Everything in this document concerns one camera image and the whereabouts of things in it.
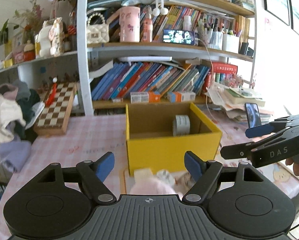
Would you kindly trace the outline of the white plug charger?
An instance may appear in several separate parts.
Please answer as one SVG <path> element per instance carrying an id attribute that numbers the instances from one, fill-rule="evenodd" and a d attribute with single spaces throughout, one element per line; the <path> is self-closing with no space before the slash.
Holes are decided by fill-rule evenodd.
<path id="1" fill-rule="evenodd" d="M 153 173 L 150 168 L 141 168 L 141 169 L 134 170 L 134 179 L 136 183 L 144 179 L 151 178 L 152 176 Z"/>

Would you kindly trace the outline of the clear tape roll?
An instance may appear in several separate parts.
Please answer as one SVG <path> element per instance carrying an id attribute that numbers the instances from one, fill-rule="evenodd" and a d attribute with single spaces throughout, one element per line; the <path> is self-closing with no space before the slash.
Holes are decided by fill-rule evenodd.
<path id="1" fill-rule="evenodd" d="M 188 115 L 176 115 L 173 120 L 173 136 L 189 135 L 190 118 Z"/>

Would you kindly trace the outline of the pink plush pig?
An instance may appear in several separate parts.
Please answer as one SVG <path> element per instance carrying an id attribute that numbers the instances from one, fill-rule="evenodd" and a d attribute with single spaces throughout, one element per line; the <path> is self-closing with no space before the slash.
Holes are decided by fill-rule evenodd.
<path id="1" fill-rule="evenodd" d="M 184 195 L 181 192 L 176 192 L 173 187 L 164 183 L 156 177 L 143 178 L 135 182 L 129 194 L 133 195 L 178 195 L 182 198 Z"/>

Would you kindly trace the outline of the white square charger block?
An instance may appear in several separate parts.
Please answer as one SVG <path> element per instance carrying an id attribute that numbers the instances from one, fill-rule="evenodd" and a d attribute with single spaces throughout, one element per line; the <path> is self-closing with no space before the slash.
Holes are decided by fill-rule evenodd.
<path id="1" fill-rule="evenodd" d="M 158 179 L 160 179 L 165 184 L 173 187 L 175 185 L 175 178 L 167 170 L 160 170 L 156 173 Z"/>

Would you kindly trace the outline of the black smartphone on books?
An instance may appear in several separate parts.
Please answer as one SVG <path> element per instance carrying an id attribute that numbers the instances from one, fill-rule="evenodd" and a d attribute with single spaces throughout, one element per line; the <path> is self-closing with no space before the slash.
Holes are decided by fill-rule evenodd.
<path id="1" fill-rule="evenodd" d="M 245 103 L 246 118 L 249 128 L 261 126 L 261 116 L 256 103 Z"/>

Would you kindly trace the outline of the pink checked tablecloth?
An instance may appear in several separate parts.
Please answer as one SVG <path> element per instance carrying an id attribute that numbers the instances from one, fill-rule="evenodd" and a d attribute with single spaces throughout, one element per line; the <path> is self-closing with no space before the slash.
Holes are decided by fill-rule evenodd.
<path id="1" fill-rule="evenodd" d="M 230 120 L 222 112 L 211 113 L 223 133 L 222 146 L 248 141 L 244 134 L 247 125 Z M 115 154 L 115 168 L 105 184 L 116 196 L 129 193 L 134 178 L 128 175 L 125 133 L 126 117 L 120 114 L 70 118 L 66 135 L 38 137 L 32 145 L 28 161 L 20 173 L 13 174 L 0 200 L 0 239 L 11 236 L 3 215 L 5 202 L 49 163 L 73 167 L 83 160 L 96 160 L 105 152 L 112 151 Z M 286 167 L 282 161 L 259 170 L 292 200 L 299 197 L 299 180 L 291 174 L 291 166 Z"/>

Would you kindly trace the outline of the stack of papers and books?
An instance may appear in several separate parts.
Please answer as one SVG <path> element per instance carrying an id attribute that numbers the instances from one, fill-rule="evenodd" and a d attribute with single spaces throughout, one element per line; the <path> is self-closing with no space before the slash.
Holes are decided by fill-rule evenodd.
<path id="1" fill-rule="evenodd" d="M 236 122 L 247 123 L 245 104 L 256 104 L 260 113 L 261 122 L 264 124 L 271 119 L 271 111 L 265 109 L 265 100 L 257 97 L 257 93 L 248 88 L 232 88 L 214 82 L 205 93 L 212 103 L 220 107 Z"/>

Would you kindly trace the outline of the yellow cardboard box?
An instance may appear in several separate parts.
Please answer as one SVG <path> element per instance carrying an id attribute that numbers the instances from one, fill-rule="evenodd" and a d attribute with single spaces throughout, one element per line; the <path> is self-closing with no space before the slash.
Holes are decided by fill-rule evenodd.
<path id="1" fill-rule="evenodd" d="M 189 135 L 173 136 L 176 115 L 190 118 Z M 129 174 L 150 168 L 179 172 L 184 154 L 192 151 L 203 160 L 214 159 L 222 131 L 192 102 L 148 103 L 126 106 L 126 143 Z"/>

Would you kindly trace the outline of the wooden chess board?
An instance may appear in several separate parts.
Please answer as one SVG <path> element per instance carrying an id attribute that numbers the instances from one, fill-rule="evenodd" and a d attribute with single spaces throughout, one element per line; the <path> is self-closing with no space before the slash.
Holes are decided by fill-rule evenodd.
<path id="1" fill-rule="evenodd" d="M 54 83 L 46 94 L 45 107 L 34 124 L 39 136 L 65 135 L 77 92 L 75 82 Z"/>

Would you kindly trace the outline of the red book box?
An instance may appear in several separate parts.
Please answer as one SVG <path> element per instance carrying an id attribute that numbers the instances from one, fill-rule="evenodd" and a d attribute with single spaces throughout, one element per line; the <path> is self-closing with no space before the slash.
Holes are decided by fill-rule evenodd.
<path id="1" fill-rule="evenodd" d="M 238 72 L 238 66 L 229 63 L 212 61 L 212 66 L 214 73 L 236 75 Z"/>

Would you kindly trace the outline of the orange white medicine box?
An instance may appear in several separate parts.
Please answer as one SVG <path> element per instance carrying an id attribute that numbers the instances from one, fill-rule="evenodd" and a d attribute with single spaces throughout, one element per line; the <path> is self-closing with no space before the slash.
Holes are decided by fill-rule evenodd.
<path id="1" fill-rule="evenodd" d="M 158 92 L 131 92 L 130 103 L 155 103 L 160 102 L 161 95 Z"/>

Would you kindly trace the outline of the row of leaning books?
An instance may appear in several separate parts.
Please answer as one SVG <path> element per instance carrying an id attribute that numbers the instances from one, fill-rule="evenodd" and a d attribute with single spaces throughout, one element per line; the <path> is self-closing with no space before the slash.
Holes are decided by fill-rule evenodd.
<path id="1" fill-rule="evenodd" d="M 173 65 L 169 62 L 110 61 L 90 73 L 94 101 L 129 99 L 132 93 L 154 93 L 163 98 L 169 93 L 192 92 L 199 95 L 210 67 Z"/>

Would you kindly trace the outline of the white pen holder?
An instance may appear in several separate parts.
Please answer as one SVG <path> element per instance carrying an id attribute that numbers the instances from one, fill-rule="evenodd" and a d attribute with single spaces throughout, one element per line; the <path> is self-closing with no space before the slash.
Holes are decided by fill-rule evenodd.
<path id="1" fill-rule="evenodd" d="M 235 35 L 224 34 L 222 50 L 237 54 L 239 51 L 239 37 Z"/>

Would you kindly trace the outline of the pile of clothes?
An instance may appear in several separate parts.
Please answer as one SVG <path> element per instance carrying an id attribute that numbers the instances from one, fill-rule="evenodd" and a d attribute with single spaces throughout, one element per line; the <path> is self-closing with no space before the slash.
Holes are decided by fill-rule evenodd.
<path id="1" fill-rule="evenodd" d="M 33 125 L 45 107 L 39 94 L 20 80 L 0 85 L 0 179 L 19 173 L 37 138 Z"/>

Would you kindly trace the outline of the phone playing video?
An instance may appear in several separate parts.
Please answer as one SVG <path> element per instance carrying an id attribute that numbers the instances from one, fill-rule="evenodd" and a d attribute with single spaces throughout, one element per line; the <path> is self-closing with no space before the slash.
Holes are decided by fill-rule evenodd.
<path id="1" fill-rule="evenodd" d="M 164 29 L 163 42 L 173 44 L 186 44 L 191 46 L 194 46 L 196 44 L 194 32 L 188 30 Z"/>

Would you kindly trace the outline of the white bookshelf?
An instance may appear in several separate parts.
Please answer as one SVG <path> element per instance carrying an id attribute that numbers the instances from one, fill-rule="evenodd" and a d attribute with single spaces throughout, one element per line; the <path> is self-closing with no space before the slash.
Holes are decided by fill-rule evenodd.
<path id="1" fill-rule="evenodd" d="M 101 62 L 109 59 L 128 56 L 170 56 L 177 61 L 184 61 L 195 57 L 203 58 L 206 55 L 216 56 L 220 59 L 237 59 L 254 62 L 255 58 L 230 51 L 208 48 L 206 46 L 190 46 L 185 44 L 162 43 L 154 41 L 146 42 L 111 42 L 87 44 L 86 23 L 88 13 L 88 2 L 90 0 L 78 0 L 77 5 L 77 50 L 73 54 L 77 56 L 77 68 L 79 72 L 81 96 L 79 107 L 81 112 L 90 115 L 94 109 L 102 108 L 101 103 L 97 103 L 91 97 L 89 80 L 92 71 L 90 67 L 97 67 Z M 245 9 L 240 9 L 235 4 L 229 4 L 222 0 L 172 0 L 173 2 L 203 9 L 206 12 L 219 10 L 229 15 L 242 14 L 246 18 L 254 17 L 254 13 Z"/>

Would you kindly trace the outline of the white lucky cat figure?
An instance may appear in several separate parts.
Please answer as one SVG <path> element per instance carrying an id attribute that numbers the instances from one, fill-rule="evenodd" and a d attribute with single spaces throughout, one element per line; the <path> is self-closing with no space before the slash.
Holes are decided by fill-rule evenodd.
<path id="1" fill-rule="evenodd" d="M 40 44 L 40 57 L 58 57 L 64 53 L 64 30 L 63 18 L 57 17 L 54 20 L 44 21 L 38 34 Z"/>

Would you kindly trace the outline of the white quilted pearl handbag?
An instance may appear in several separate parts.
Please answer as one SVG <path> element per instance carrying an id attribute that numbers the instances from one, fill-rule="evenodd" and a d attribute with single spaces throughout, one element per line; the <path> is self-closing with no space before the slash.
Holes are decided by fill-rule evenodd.
<path id="1" fill-rule="evenodd" d="M 102 23 L 91 25 L 91 20 L 97 17 Z M 87 44 L 108 43 L 109 38 L 109 24 L 106 24 L 104 16 L 99 12 L 94 12 L 87 19 L 86 26 L 86 42 Z"/>

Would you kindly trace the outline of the pink lotion bottle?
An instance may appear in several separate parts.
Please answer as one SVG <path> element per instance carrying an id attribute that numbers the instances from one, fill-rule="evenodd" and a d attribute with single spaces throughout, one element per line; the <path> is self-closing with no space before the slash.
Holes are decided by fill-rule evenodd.
<path id="1" fill-rule="evenodd" d="M 143 22 L 143 37 L 142 42 L 152 42 L 153 22 L 152 13 L 150 11 L 146 12 L 146 18 Z"/>

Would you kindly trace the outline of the pink cylindrical cup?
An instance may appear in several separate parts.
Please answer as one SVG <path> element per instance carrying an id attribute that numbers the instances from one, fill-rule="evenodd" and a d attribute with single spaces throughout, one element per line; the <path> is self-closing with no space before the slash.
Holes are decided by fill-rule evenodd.
<path id="1" fill-rule="evenodd" d="M 120 9 L 120 42 L 140 41 L 140 8 L 122 7 Z"/>

